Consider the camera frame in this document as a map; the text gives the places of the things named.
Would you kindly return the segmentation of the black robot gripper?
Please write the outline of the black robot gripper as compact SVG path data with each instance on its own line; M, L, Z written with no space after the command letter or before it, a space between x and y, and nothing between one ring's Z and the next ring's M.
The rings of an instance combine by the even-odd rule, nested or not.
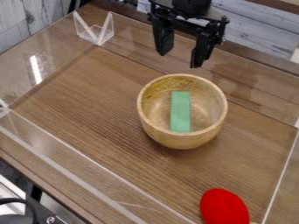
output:
M196 36L191 68L210 58L215 43L224 38L230 18L211 7L211 0L148 0L156 51L164 56L174 49L174 30Z

